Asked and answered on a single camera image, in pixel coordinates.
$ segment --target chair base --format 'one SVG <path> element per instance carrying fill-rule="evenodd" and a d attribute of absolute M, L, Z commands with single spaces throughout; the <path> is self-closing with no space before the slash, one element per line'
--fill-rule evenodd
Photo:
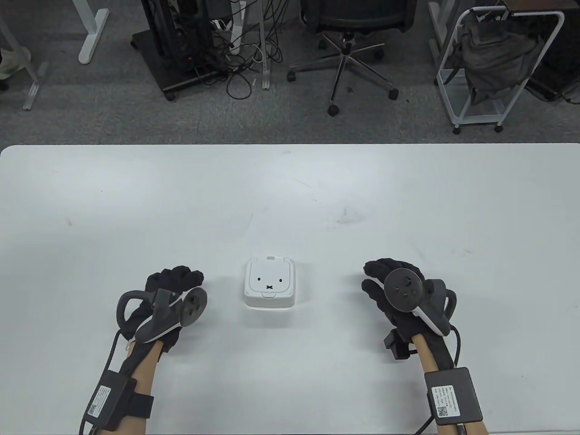
<path fill-rule="evenodd" d="M 377 50 L 380 47 L 384 46 L 385 45 L 384 43 L 373 44 L 373 45 L 369 45 L 369 46 L 366 46 L 363 48 L 353 50 L 355 40 L 354 40 L 354 33 L 352 33 L 352 32 L 344 32 L 342 34 L 342 48 L 339 47 L 337 44 L 335 44 L 334 41 L 331 40 L 326 34 L 322 33 L 322 37 L 330 45 L 332 45 L 338 51 L 338 53 L 333 53 L 331 55 L 323 56 L 323 57 L 321 57 L 317 60 L 314 60 L 312 62 L 303 62 L 303 63 L 291 64 L 290 71 L 288 71 L 287 78 L 288 78 L 289 82 L 296 81 L 296 71 L 313 70 L 313 69 L 316 69 L 317 67 L 326 65 L 328 60 L 338 59 L 339 60 L 338 71 L 336 72 L 336 78 L 334 80 L 334 85 L 332 87 L 332 93 L 330 95 L 330 102 L 328 105 L 328 114 L 330 116 L 334 117 L 334 116 L 338 115 L 338 113 L 340 111 L 338 106 L 334 103 L 334 100 L 336 97 L 336 91 L 338 89 L 340 79 L 342 77 L 342 72 L 345 70 L 345 66 L 348 62 L 351 62 L 355 66 L 361 67 L 361 68 L 369 71 L 373 77 L 380 79 L 384 84 L 386 84 L 389 87 L 389 99 L 390 100 L 396 100 L 398 98 L 398 89 L 396 89 L 393 86 L 393 84 L 389 81 L 389 79 L 387 79 L 384 75 L 382 75 L 381 73 L 376 71 L 374 68 L 370 67 L 367 63 L 365 63 L 365 62 L 361 61 L 360 59 L 357 59 L 356 57 L 353 56 L 353 55 L 357 55 L 359 53 L 366 52 L 369 50 L 373 50 L 373 49 Z M 377 57 L 378 59 L 382 58 L 382 50 L 375 51 L 375 57 Z"/>

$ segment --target label sticker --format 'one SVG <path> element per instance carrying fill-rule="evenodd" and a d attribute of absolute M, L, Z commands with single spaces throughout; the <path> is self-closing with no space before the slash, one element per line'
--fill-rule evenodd
<path fill-rule="evenodd" d="M 111 392 L 111 389 L 109 387 L 105 387 L 105 385 L 101 385 L 99 387 L 99 391 L 97 391 L 97 394 L 95 394 L 95 398 L 93 399 L 93 403 L 90 404 L 89 412 L 87 414 L 89 414 L 90 416 L 93 416 L 95 418 L 99 418 L 99 415 L 101 414 L 101 411 L 103 410 L 103 406 L 105 405 L 105 402 L 107 401 L 107 397 L 108 397 L 110 392 Z"/>
<path fill-rule="evenodd" d="M 431 395 L 435 402 L 435 411 L 439 418 L 459 417 L 459 406 L 453 385 L 443 385 L 441 387 L 432 387 Z"/>

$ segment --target office chair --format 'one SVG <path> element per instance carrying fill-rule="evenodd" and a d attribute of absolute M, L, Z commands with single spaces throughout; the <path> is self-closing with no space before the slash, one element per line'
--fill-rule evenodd
<path fill-rule="evenodd" d="M 389 99 L 398 98 L 398 89 L 381 73 L 355 55 L 374 50 L 375 58 L 382 59 L 384 43 L 373 44 L 353 50 L 356 34 L 397 28 L 406 32 L 415 20 L 417 0 L 301 0 L 301 16 L 305 18 L 310 31 L 321 33 L 323 39 L 318 44 L 321 49 L 328 42 L 338 53 L 323 56 L 315 61 L 290 65 L 288 81 L 296 81 L 296 71 L 312 70 L 327 64 L 328 60 L 339 58 L 338 71 L 332 87 L 328 114 L 338 115 L 339 108 L 334 103 L 342 72 L 347 62 L 369 71 L 389 87 Z M 339 32 L 341 38 L 335 43 L 325 32 Z"/>

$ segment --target white table leg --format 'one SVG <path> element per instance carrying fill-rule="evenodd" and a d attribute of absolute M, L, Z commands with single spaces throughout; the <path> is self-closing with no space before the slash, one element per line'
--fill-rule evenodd
<path fill-rule="evenodd" d="M 260 14 L 260 47 L 262 47 L 262 89 L 270 89 L 270 44 L 266 44 L 266 29 L 264 26 L 264 6 L 262 0 L 258 0 L 258 13 Z"/>
<path fill-rule="evenodd" d="M 240 52 L 240 45 L 242 43 L 242 29 L 244 28 L 244 17 L 245 17 L 245 0 L 231 1 L 231 14 L 232 14 L 232 24 L 231 24 L 231 43 L 234 45 L 230 48 L 230 53 L 232 55 L 237 55 Z"/>
<path fill-rule="evenodd" d="M 455 0 L 441 0 L 441 6 L 437 2 L 429 2 L 429 14 L 437 36 L 439 47 L 445 42 L 447 36 L 447 21 L 453 9 Z"/>
<path fill-rule="evenodd" d="M 16 56 L 18 56 L 19 62 L 22 65 L 24 65 L 24 68 L 32 78 L 32 86 L 30 87 L 30 91 L 28 91 L 28 95 L 26 97 L 26 100 L 24 101 L 23 106 L 24 110 L 30 110 L 32 108 L 34 100 L 36 99 L 38 90 L 40 89 L 40 81 L 44 77 L 44 75 L 46 74 L 46 70 L 48 69 L 48 62 L 42 62 L 40 67 L 38 68 L 38 71 L 34 69 L 34 66 L 32 66 L 32 62 L 28 60 L 28 57 L 24 53 L 24 50 L 22 50 L 22 46 L 18 43 L 16 37 L 12 34 L 10 28 L 8 27 L 8 24 L 2 17 L 1 13 L 0 13 L 0 33 L 4 35 L 4 37 L 8 41 L 8 44 L 10 44 L 10 47 L 12 47 L 12 49 L 16 53 Z"/>
<path fill-rule="evenodd" d="M 78 61 L 84 65 L 88 64 L 93 57 L 93 53 L 103 32 L 103 27 L 107 22 L 109 11 L 108 9 L 99 9 L 97 15 L 93 16 L 93 11 L 90 9 L 86 0 L 72 0 L 72 2 L 81 17 L 82 24 L 85 25 L 85 29 L 88 32 L 85 43 L 82 45 L 81 52 L 78 55 Z"/>

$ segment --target shoe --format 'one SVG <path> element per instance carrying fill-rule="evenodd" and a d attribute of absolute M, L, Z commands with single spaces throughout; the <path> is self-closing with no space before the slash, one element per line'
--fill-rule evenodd
<path fill-rule="evenodd" d="M 17 73 L 24 65 L 20 63 L 20 59 L 15 52 L 10 52 L 8 50 L 1 49 L 2 52 L 2 63 L 0 63 L 0 80 L 6 80 L 14 73 Z M 32 55 L 30 54 L 30 50 L 26 47 L 22 47 L 22 50 L 26 54 L 28 60 L 32 59 Z"/>

